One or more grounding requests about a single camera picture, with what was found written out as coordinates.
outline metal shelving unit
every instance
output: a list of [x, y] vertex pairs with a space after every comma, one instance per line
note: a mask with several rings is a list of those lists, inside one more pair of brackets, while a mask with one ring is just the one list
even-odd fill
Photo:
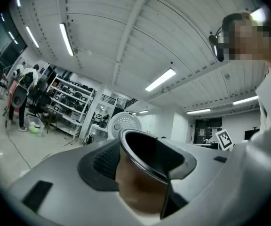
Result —
[[[83, 125], [83, 120], [87, 114], [86, 108], [90, 107], [90, 104], [94, 98], [94, 90], [89, 91], [84, 88], [81, 88], [77, 85], [74, 85], [68, 81], [65, 81], [58, 77], [58, 75], [54, 78], [52, 83], [50, 84], [48, 88], [48, 92], [54, 90], [55, 93], [51, 98], [51, 103], [55, 103], [58, 106], [52, 106], [48, 105], [48, 109], [58, 113], [62, 116], [63, 121], [52, 123], [53, 126], [57, 127], [58, 129], [66, 132], [67, 134], [70, 134], [73, 136], [73, 139], [80, 133], [80, 129]], [[84, 98], [84, 100], [75, 97], [75, 93], [79, 92], [81, 96]], [[62, 97], [69, 97], [71, 100], [74, 100], [78, 103], [82, 103], [82, 111], [77, 110], [74, 107], [70, 107], [64, 103], [62, 103], [60, 100]], [[67, 115], [59, 110], [59, 108], [67, 108], [71, 111], [71, 115]]]

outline ceiling beam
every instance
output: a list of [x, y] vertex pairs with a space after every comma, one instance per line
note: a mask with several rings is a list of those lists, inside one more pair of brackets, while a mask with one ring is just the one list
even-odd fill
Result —
[[[207, 116], [207, 115], [217, 115], [219, 113], [226, 113], [228, 111], [234, 111], [234, 110], [240, 109], [240, 108], [242, 108], [244, 106], [251, 106], [252, 107], [251, 109], [255, 109], [256, 104], [258, 104], [258, 100], [249, 101], [249, 102], [239, 104], [239, 105], [233, 105], [231, 103], [231, 104], [227, 104], [227, 106], [224, 107], [224, 108], [220, 108], [220, 109], [217, 109], [217, 110], [211, 110], [210, 112], [205, 113], [205, 115]], [[199, 117], [200, 115], [204, 115], [204, 114], [193, 114], [193, 117], [196, 118], [196, 117]]]
[[120, 92], [122, 94], [125, 94], [131, 98], [137, 99], [137, 100], [143, 100], [143, 96], [134, 92], [133, 90], [130, 90], [126, 87], [120, 86], [118, 84], [110, 85], [109, 86], [111, 89]]
[[247, 112], [252, 112], [252, 111], [259, 111], [260, 108], [253, 108], [253, 109], [248, 109], [248, 110], [244, 110], [244, 111], [237, 111], [237, 112], [233, 112], [233, 113], [220, 113], [220, 114], [211, 114], [211, 115], [204, 115], [202, 117], [194, 117], [195, 120], [202, 120], [205, 118], [211, 119], [211, 118], [217, 118], [217, 117], [224, 117], [224, 116], [229, 116], [229, 115], [237, 115], [237, 114], [241, 114], [241, 113], [247, 113]]
[[206, 103], [206, 104], [203, 104], [203, 105], [193, 106], [191, 108], [188, 108], [185, 111], [187, 111], [187, 112], [196, 111], [196, 110], [212, 108], [212, 107], [216, 107], [216, 106], [220, 106], [220, 105], [226, 105], [226, 104], [229, 104], [229, 103], [233, 103], [234, 101], [243, 100], [243, 99], [247, 99], [247, 98], [254, 97], [254, 96], [256, 96], [255, 91], [248, 92], [248, 93], [245, 93], [243, 95], [234, 96], [234, 97], [230, 97], [230, 98], [227, 98], [227, 99], [210, 102], [210, 103]]
[[57, 11], [59, 17], [59, 23], [67, 23], [67, 14], [66, 14], [66, 2], [65, 0], [56, 0]]
[[[73, 49], [73, 42], [72, 42], [72, 39], [70, 37], [70, 35], [72, 34], [70, 32], [70, 24], [68, 23], [68, 17], [67, 17], [67, 13], [66, 13], [66, 0], [56, 0], [56, 4], [57, 4], [57, 11], [58, 11], [58, 17], [59, 17], [59, 23], [65, 23], [66, 25], [66, 29], [67, 29], [67, 33], [68, 33], [68, 39], [70, 41], [70, 44], [71, 44], [71, 47]], [[75, 54], [73, 57], [72, 57], [72, 61], [78, 66], [80, 67], [80, 64], [78, 62], [78, 56]]]
[[16, 1], [11, 1], [10, 2], [10, 4], [9, 4], [9, 12], [10, 12], [10, 15], [11, 15], [11, 18], [13, 20], [13, 23], [14, 23], [15, 27], [19, 31], [19, 34], [21, 35], [21, 37], [25, 41], [28, 48], [30, 48], [38, 58], [42, 58], [42, 55], [40, 54], [39, 50], [36, 49], [34, 43], [32, 42], [32, 40], [31, 40], [31, 38], [29, 36], [29, 34], [27, 33], [25, 25], [23, 24], [22, 20], [19, 18], [19, 13], [18, 13], [18, 10], [17, 10]]
[[118, 77], [118, 72], [120, 70], [120, 62], [123, 57], [124, 50], [127, 45], [130, 33], [131, 33], [132, 28], [134, 27], [134, 25], [139, 17], [139, 14], [142, 11], [143, 6], [145, 5], [146, 1], [147, 0], [136, 0], [135, 5], [132, 8], [132, 11], [129, 15], [125, 30], [124, 30], [122, 38], [121, 38], [121, 42], [119, 45], [119, 50], [118, 50], [118, 54], [117, 54], [117, 58], [116, 58], [117, 63], [115, 64], [113, 77], [112, 77], [112, 84], [113, 85], [115, 84], [117, 77]]
[[175, 89], [177, 89], [177, 88], [179, 88], [179, 87], [181, 87], [181, 86], [183, 86], [193, 80], [201, 79], [203, 76], [207, 75], [208, 73], [210, 73], [214, 70], [222, 68], [223, 66], [227, 65], [229, 62], [230, 62], [230, 60], [224, 60], [223, 62], [216, 62], [216, 63], [208, 66], [207, 68], [197, 72], [196, 74], [184, 79], [183, 81], [180, 81], [178, 84], [175, 84], [169, 90], [167, 90], [165, 93], [159, 92], [158, 94], [156, 94], [152, 97], [149, 97], [146, 101], [151, 102], [154, 99], [162, 97], [162, 96], [166, 95], [167, 93], [169, 93], [170, 91], [172, 92], [173, 90], [175, 90]]
[[[49, 62], [54, 63], [55, 58], [50, 52], [50, 49], [46, 43], [46, 34], [44, 35], [44, 32], [40, 30], [40, 20], [35, 15], [35, 5], [32, 0], [20, 0], [24, 6], [19, 7], [18, 10], [21, 12], [19, 15], [22, 15], [21, 19], [19, 19], [19, 23], [21, 26], [21, 29], [23, 30], [23, 34], [26, 34], [28, 43], [27, 45], [38, 55], [39, 58], [42, 58], [43, 56], [47, 57], [49, 59]], [[12, 0], [13, 8], [17, 9], [15, 0]], [[30, 35], [27, 33], [26, 26], [28, 26], [36, 40], [36, 42], [39, 45], [39, 48], [35, 46], [32, 39], [30, 38]]]

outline shelf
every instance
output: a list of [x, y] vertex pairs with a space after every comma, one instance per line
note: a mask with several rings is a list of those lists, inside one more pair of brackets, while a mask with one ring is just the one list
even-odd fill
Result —
[[55, 126], [56, 128], [58, 128], [58, 129], [60, 129], [60, 130], [62, 130], [62, 131], [64, 131], [64, 132], [66, 132], [66, 133], [68, 133], [68, 134], [70, 134], [70, 135], [72, 135], [72, 136], [76, 136], [76, 135], [79, 134], [78, 131], [75, 131], [75, 130], [71, 129], [71, 128], [68, 127], [68, 126], [63, 125], [63, 124], [60, 123], [60, 122], [57, 122], [57, 125], [56, 125], [56, 123], [51, 123], [51, 125], [52, 125], [52, 126]]
[[61, 113], [61, 112], [58, 112], [57, 110], [55, 110], [55, 109], [54, 109], [52, 106], [50, 106], [50, 105], [48, 105], [48, 109], [50, 109], [50, 110], [52, 110], [52, 111], [55, 111], [56, 113], [62, 115], [62, 117], [63, 117], [64, 119], [66, 119], [67, 121], [73, 123], [74, 125], [77, 125], [77, 126], [82, 126], [82, 125], [83, 125], [83, 123], [79, 123], [79, 122], [77, 122], [76, 120], [71, 119], [71, 118], [70, 118], [69, 116], [67, 116], [66, 114], [63, 114], [63, 113]]
[[[67, 87], [67, 88], [69, 88], [69, 92], [74, 92], [75, 93], [75, 91], [74, 91], [74, 88], [70, 88], [70, 87]], [[88, 98], [88, 99], [93, 99], [93, 97], [91, 97], [91, 96], [88, 96], [88, 95], [86, 95], [86, 94], [84, 94], [83, 92], [80, 92], [80, 91], [78, 91], [83, 97], [86, 97], [86, 98]]]
[[92, 124], [91, 125], [93, 128], [104, 131], [104, 132], [108, 132], [107, 128], [101, 128], [99, 127], [97, 124]]
[[86, 95], [90, 96], [92, 94], [92, 92], [84, 89], [84, 88], [81, 88], [77, 85], [73, 85], [71, 83], [69, 83], [68, 81], [65, 81], [63, 79], [60, 79], [59, 77], [56, 77], [57, 80], [61, 81], [63, 84], [67, 85], [68, 87], [74, 87], [77, 91], [81, 92], [81, 93], [85, 93]]
[[69, 96], [69, 97], [71, 97], [71, 98], [74, 98], [75, 100], [78, 100], [78, 101], [80, 101], [80, 102], [82, 102], [82, 103], [86, 103], [86, 102], [87, 102], [87, 101], [81, 100], [81, 99], [79, 99], [79, 98], [77, 98], [77, 97], [75, 97], [75, 96], [72, 96], [72, 95], [70, 95], [69, 93], [66, 93], [66, 92], [62, 91], [61, 89], [58, 89], [57, 87], [51, 86], [51, 88], [53, 88], [53, 89], [59, 91], [60, 93], [62, 93], [62, 94], [64, 94], [64, 95], [67, 95], [67, 96]]
[[56, 99], [54, 99], [54, 98], [52, 98], [52, 97], [50, 97], [50, 98], [51, 98], [51, 100], [55, 101], [56, 103], [58, 103], [58, 104], [60, 104], [60, 105], [62, 105], [62, 106], [64, 106], [64, 107], [66, 107], [66, 108], [68, 108], [68, 109], [70, 109], [70, 110], [72, 110], [72, 111], [74, 111], [74, 112], [76, 112], [76, 113], [79, 113], [79, 114], [86, 114], [86, 113], [82, 113], [82, 112], [80, 112], [80, 111], [77, 111], [76, 109], [74, 109], [74, 108], [72, 108], [72, 107], [69, 107], [69, 106], [65, 105], [64, 103], [61, 103], [60, 101], [58, 101], [58, 100], [56, 100]]

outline person in dark pants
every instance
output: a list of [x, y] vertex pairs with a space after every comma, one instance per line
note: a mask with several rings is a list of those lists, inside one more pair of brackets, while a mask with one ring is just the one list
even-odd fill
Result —
[[[29, 73], [32, 73], [32, 75], [33, 75], [33, 84], [31, 85], [31, 87], [32, 86], [35, 87], [37, 85], [37, 82], [38, 82], [38, 74], [37, 74], [38, 70], [39, 70], [38, 65], [35, 65], [33, 68], [24, 69], [24, 71], [20, 75], [20, 80], [22, 80], [25, 75], [27, 75]], [[25, 108], [26, 108], [28, 94], [29, 94], [29, 91], [27, 92], [27, 95], [26, 95], [26, 98], [24, 99], [24, 102], [22, 103], [21, 107], [19, 108], [19, 113], [18, 113], [18, 117], [19, 117], [18, 130], [19, 131], [27, 131], [27, 128], [24, 126], [24, 111], [25, 111]], [[14, 124], [14, 122], [12, 121], [13, 120], [13, 113], [14, 113], [14, 107], [11, 105], [10, 109], [9, 109], [9, 123], [10, 124]]]

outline white ceiling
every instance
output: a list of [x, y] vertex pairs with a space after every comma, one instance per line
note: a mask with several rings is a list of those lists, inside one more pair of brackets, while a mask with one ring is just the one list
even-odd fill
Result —
[[[252, 11], [260, 5], [257, 0], [21, 0], [21, 4], [18, 8], [13, 0], [10, 13], [27, 45], [43, 60], [157, 107], [215, 108], [251, 96], [263, 79], [262, 62], [217, 62], [207, 39], [226, 15]], [[61, 22], [66, 22], [72, 46], [79, 50], [74, 57], [65, 47]], [[145, 91], [170, 67], [176, 76]]]

